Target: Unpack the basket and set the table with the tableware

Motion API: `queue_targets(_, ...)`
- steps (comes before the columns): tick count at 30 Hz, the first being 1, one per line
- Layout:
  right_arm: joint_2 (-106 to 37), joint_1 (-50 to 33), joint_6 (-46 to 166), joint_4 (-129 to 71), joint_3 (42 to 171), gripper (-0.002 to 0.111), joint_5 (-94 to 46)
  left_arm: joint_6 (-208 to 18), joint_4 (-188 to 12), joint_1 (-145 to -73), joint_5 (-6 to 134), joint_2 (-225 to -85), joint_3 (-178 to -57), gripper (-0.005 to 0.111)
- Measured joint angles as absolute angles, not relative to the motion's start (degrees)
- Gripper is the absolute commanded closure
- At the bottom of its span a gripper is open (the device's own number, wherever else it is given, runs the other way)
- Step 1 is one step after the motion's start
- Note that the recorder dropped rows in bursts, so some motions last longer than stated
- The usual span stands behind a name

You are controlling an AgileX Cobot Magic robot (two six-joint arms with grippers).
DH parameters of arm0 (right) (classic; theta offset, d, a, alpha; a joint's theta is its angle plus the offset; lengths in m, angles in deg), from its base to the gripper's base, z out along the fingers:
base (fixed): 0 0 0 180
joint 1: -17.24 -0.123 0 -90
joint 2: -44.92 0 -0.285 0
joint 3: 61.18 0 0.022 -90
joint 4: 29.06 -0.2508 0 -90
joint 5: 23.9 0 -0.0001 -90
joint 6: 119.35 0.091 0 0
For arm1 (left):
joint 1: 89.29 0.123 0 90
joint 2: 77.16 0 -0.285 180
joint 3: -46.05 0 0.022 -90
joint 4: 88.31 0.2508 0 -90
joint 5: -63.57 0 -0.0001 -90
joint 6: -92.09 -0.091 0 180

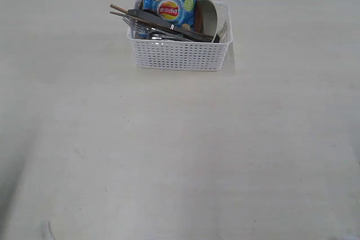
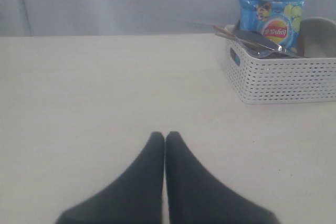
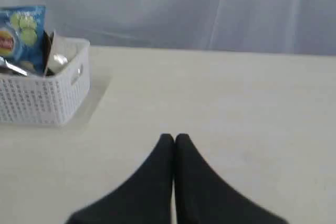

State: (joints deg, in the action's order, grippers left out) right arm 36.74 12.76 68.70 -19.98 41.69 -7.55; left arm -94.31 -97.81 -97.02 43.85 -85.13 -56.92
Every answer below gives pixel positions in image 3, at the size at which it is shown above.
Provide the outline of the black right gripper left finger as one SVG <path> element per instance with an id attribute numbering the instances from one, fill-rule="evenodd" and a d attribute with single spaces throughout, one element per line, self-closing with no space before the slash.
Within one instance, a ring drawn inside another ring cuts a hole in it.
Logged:
<path id="1" fill-rule="evenodd" d="M 174 140 L 162 134 L 137 171 L 67 223 L 171 223 Z"/>

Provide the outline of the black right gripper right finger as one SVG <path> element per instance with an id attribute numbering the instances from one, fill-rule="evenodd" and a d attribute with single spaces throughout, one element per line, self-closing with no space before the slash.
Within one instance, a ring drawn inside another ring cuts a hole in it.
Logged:
<path id="1" fill-rule="evenodd" d="M 188 134 L 175 139 L 175 205 L 178 223 L 286 223 L 226 183 Z"/>

